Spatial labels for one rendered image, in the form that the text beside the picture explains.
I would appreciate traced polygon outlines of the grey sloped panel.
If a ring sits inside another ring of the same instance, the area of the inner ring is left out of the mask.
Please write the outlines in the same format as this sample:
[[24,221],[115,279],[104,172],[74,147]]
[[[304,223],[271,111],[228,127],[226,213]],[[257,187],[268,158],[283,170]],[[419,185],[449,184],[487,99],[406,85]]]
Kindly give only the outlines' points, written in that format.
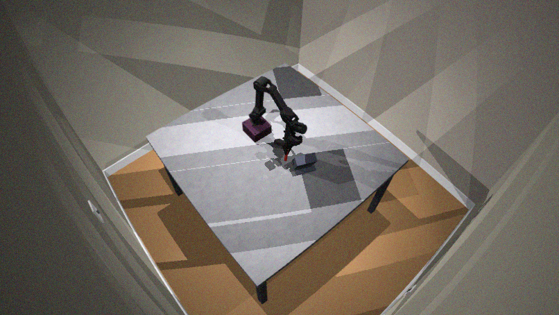
[[310,154],[295,157],[291,162],[293,168],[295,169],[296,175],[309,173],[317,170],[314,165],[317,162],[317,157],[315,153],[310,153]]

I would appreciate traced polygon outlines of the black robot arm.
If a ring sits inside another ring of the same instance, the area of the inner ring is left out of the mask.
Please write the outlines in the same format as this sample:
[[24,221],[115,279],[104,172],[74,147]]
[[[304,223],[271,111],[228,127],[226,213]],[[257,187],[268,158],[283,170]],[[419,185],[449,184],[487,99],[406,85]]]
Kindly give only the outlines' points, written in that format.
[[[269,88],[266,87],[267,83],[270,85]],[[266,109],[263,106],[264,92],[265,92],[271,95],[276,106],[278,107],[280,116],[282,120],[286,123],[285,129],[289,131],[295,131],[301,134],[306,133],[307,125],[298,121],[300,118],[294,113],[294,111],[292,111],[291,108],[289,108],[285,104],[282,96],[277,91],[277,87],[274,84],[272,84],[272,82],[269,79],[267,79],[267,77],[261,76],[253,83],[253,85],[254,88],[256,89],[256,102],[252,112],[248,115],[252,125],[256,126],[258,124],[261,124],[262,121],[260,119],[260,116],[266,113]],[[292,120],[292,118],[294,117],[295,119]],[[292,136],[289,135],[288,143],[292,143],[294,146],[297,146],[300,145],[300,142],[302,142],[301,135],[295,136],[295,133]]]

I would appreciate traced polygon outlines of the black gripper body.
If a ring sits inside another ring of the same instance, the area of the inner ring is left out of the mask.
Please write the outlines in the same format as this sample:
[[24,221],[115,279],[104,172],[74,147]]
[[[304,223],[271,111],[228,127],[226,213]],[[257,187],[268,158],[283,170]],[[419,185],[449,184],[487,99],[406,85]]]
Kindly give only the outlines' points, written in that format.
[[282,140],[282,139],[275,139],[275,140],[274,140],[274,144],[276,144],[276,145],[278,145],[278,146],[284,146],[284,145],[286,146],[286,145],[289,145],[289,143],[288,143],[289,135],[292,136],[294,133],[296,134],[295,131],[289,131],[289,130],[286,130],[286,129],[285,129],[285,130],[284,130],[284,137],[282,138],[283,140]]

